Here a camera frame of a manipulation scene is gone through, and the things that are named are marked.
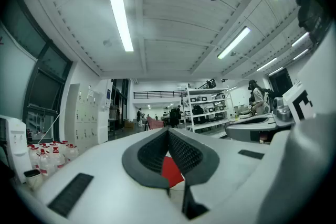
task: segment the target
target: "door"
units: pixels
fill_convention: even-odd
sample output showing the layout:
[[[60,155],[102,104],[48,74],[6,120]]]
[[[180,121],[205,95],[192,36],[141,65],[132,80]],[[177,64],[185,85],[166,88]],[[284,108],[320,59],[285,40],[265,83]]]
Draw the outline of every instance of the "door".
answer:
[[[276,96],[281,97],[285,92],[293,87],[292,81],[288,75],[287,68],[275,73],[269,77]]]

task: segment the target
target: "railing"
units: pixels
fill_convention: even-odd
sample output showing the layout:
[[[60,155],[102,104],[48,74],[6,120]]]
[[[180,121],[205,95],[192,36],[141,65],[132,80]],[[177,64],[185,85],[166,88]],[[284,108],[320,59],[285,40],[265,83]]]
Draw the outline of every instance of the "railing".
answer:
[[[134,99],[181,97],[182,91],[133,92]]]
[[[199,89],[212,89],[214,87],[216,87],[216,82],[214,79],[212,79],[200,86]]]

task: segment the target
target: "desk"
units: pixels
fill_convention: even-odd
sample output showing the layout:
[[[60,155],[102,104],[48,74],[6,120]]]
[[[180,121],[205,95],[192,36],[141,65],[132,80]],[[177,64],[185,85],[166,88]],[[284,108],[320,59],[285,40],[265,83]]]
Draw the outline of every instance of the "desk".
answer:
[[[108,132],[110,131],[110,128],[113,127],[113,135],[116,135],[116,125],[115,125],[115,119],[108,119]]]

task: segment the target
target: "white locker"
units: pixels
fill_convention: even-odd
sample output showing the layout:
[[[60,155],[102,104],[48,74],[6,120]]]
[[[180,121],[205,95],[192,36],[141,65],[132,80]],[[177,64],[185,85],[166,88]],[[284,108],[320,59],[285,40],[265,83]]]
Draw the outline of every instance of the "white locker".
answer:
[[[84,84],[70,85],[65,111],[65,139],[79,154],[98,144],[98,96]]]

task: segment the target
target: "pink object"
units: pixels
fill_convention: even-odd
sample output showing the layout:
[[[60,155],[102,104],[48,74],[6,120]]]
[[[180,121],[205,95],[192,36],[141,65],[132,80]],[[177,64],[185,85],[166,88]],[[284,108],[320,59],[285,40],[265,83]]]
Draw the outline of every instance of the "pink object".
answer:
[[[151,117],[147,117],[149,130],[158,129],[163,127],[163,121],[156,121]]]

